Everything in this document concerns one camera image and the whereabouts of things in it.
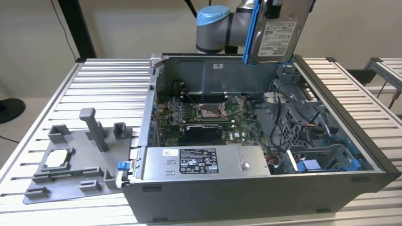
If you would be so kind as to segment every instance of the blue latch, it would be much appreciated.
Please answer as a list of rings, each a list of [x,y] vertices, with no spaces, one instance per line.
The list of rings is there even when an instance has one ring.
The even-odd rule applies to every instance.
[[[118,170],[119,171],[129,171],[131,168],[131,162],[130,161],[122,161],[118,164]]]

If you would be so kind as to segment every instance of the motherboard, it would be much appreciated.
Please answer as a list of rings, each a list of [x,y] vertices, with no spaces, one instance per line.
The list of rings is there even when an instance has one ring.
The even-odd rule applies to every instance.
[[[181,97],[161,97],[161,146],[267,146],[254,101],[242,94],[206,97],[185,93]]]

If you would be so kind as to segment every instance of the slotted aluminum table surface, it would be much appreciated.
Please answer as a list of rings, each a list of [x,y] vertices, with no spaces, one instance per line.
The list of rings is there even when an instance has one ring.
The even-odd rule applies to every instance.
[[[337,62],[305,59],[354,119],[402,171],[402,123]],[[95,107],[104,126],[125,121],[135,128],[133,153],[149,89],[149,60],[88,59],[74,66],[43,113],[0,171],[0,224],[131,225],[138,224],[123,194],[24,205],[31,183],[48,146],[54,124],[86,128],[78,119],[83,107]],[[377,226],[402,225],[402,179],[381,192],[364,194],[338,213],[178,224],[182,226]]]
[[[366,67],[402,92],[402,58],[372,58]]]

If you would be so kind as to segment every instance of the power supply label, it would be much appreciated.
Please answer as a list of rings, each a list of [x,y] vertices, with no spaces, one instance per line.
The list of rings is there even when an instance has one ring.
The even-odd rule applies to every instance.
[[[181,173],[219,173],[217,149],[181,149]]]

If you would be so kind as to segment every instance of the warning label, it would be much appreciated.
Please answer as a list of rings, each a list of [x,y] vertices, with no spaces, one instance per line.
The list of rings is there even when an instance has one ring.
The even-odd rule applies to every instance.
[[[181,173],[219,173],[217,149],[181,149]]]
[[[285,56],[297,22],[267,22],[259,46],[259,57]]]

